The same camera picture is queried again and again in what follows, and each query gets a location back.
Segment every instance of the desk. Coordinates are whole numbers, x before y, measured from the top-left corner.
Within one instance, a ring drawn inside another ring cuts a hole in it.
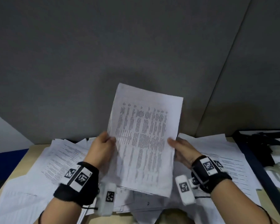
[[[37,160],[37,158],[41,155],[42,151],[50,145],[33,145],[29,148],[25,156],[22,158],[22,160],[19,162],[17,167],[14,169],[14,171],[11,173],[9,178],[7,180],[25,175],[28,170],[32,167],[34,162]],[[258,197],[261,202],[261,206],[268,211],[268,213],[271,215],[273,219],[275,219],[280,224],[280,215],[276,211],[275,207],[273,206],[272,202],[270,201],[269,197],[265,193],[264,190],[257,191]],[[165,210],[162,215],[159,218],[159,223],[189,223],[189,220],[187,219],[186,213],[177,209],[168,209]],[[110,217],[98,217],[96,215],[89,215],[86,216],[83,220],[83,224],[134,224],[135,220],[133,219],[133,216],[131,214],[123,214],[123,215],[112,215]]]

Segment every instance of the blue panel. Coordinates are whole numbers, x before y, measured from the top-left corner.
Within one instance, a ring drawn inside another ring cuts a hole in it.
[[[28,149],[0,153],[0,180],[9,177]]]

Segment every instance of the black cable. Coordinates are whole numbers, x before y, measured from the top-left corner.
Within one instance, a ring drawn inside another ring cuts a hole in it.
[[[262,206],[259,206],[259,205],[257,205],[257,206],[260,207],[262,210],[265,211],[265,213],[267,214],[267,216],[268,216],[268,218],[269,218],[270,224],[273,224],[272,218],[270,217],[269,213],[268,213]]]
[[[210,196],[196,196],[195,199],[197,198],[210,198]]]
[[[85,207],[82,207],[82,208],[86,209],[86,210],[89,210],[89,209],[98,210],[98,208],[85,208]]]

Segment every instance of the wrist strap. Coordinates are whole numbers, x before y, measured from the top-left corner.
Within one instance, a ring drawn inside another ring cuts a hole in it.
[[[98,169],[86,162],[72,166],[60,180],[54,197],[63,201],[73,201],[80,205],[90,205],[98,194]]]
[[[232,180],[227,170],[219,161],[212,160],[204,155],[198,157],[193,162],[191,171],[192,176],[200,183],[200,188],[207,193],[211,193],[224,179]]]

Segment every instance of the printed document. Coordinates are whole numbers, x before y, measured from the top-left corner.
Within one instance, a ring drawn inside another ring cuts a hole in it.
[[[174,149],[182,97],[154,93],[119,84],[108,133],[117,139],[104,180],[119,187],[169,197],[172,189]]]

